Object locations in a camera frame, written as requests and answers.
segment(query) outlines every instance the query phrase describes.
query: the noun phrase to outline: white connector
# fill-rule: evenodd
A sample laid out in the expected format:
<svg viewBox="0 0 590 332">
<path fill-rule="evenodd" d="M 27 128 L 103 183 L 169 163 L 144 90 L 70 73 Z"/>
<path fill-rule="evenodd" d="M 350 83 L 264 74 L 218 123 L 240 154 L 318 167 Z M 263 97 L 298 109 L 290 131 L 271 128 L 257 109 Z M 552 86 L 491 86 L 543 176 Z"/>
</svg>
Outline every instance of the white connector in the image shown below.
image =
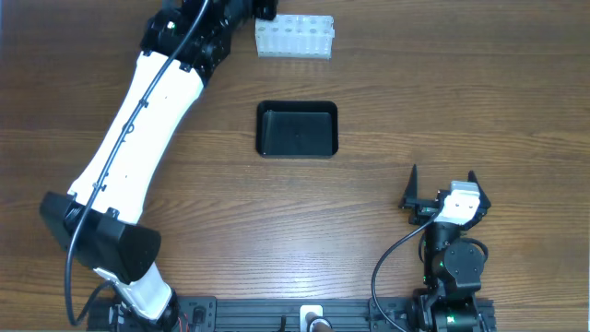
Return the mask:
<svg viewBox="0 0 590 332">
<path fill-rule="evenodd" d="M 334 19 L 330 16 L 277 15 L 256 20 L 256 48 L 260 57 L 332 57 Z"/>
</svg>

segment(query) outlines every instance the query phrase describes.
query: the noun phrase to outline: wooden table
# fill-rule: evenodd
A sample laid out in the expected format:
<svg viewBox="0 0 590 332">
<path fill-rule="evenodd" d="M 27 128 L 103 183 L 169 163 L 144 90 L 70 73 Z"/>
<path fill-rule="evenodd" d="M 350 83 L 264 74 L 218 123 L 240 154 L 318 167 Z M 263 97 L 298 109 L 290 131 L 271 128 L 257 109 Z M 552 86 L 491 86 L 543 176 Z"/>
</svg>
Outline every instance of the wooden table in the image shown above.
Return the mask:
<svg viewBox="0 0 590 332">
<path fill-rule="evenodd" d="M 5 0 L 0 35 L 0 328 L 68 328 L 65 253 L 38 205 L 65 193 L 127 92 L 160 1 Z M 499 329 L 584 331 L 590 223 L 590 3 L 284 0 L 335 18 L 331 61 L 259 59 L 252 22 L 183 119 L 141 223 L 181 295 L 361 298 L 412 231 L 396 207 L 413 163 L 434 198 L 475 170 L 493 208 L 479 296 Z M 330 100 L 331 160 L 265 160 L 262 100 Z M 421 286 L 417 239 L 379 277 Z M 77 311 L 100 282 L 74 266 Z"/>
</svg>

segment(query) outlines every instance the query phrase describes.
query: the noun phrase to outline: black metal base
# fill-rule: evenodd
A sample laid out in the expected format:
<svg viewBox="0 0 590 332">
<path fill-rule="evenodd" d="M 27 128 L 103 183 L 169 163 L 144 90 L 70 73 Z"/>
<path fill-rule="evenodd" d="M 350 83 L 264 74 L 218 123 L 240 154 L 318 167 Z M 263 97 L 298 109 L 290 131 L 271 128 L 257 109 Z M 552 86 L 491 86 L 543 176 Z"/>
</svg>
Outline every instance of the black metal base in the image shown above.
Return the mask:
<svg viewBox="0 0 590 332">
<path fill-rule="evenodd" d="M 372 306 L 372 302 L 367 300 L 218 300 L 215 297 L 179 297 L 179 303 L 183 332 L 278 332 L 283 316 L 286 318 L 284 332 L 300 332 L 299 313 L 304 304 L 322 305 L 324 317 L 336 332 L 394 331 Z M 380 298 L 379 303 L 399 325 L 412 331 L 406 322 L 407 299 Z M 491 331 L 495 332 L 493 302 L 478 300 L 478 307 Z M 97 330 L 154 331 L 149 326 L 140 325 L 130 315 L 125 315 L 115 301 L 97 302 L 90 310 L 88 331 Z M 172 331 L 180 331 L 179 326 Z"/>
</svg>

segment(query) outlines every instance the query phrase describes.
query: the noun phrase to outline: black plastic container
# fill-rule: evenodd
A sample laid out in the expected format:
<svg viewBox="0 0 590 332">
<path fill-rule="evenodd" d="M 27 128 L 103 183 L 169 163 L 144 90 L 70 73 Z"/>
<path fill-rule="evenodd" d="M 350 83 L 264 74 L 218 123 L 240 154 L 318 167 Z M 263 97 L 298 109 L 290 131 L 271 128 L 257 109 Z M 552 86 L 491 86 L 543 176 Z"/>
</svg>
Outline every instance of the black plastic container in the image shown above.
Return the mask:
<svg viewBox="0 0 590 332">
<path fill-rule="evenodd" d="M 262 101 L 256 150 L 264 158 L 330 158 L 338 151 L 338 108 L 331 101 Z"/>
</svg>

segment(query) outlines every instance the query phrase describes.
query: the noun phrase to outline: robotic arm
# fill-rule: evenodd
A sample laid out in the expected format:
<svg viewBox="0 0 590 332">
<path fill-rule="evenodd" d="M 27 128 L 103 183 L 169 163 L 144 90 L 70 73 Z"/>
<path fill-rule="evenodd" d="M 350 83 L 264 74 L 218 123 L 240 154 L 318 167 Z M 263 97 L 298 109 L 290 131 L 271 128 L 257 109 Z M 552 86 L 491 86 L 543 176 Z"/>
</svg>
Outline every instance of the robotic arm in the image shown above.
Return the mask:
<svg viewBox="0 0 590 332">
<path fill-rule="evenodd" d="M 70 314 L 70 255 L 109 280 L 138 318 L 163 330 L 176 324 L 176 296 L 154 263 L 159 234 L 136 225 L 149 182 L 176 126 L 230 53 L 231 34 L 252 16 L 276 13 L 277 0 L 184 0 L 147 23 L 133 82 L 99 150 L 67 196 L 47 193 L 40 207 L 69 250 L 72 324 L 80 319 Z"/>
</svg>

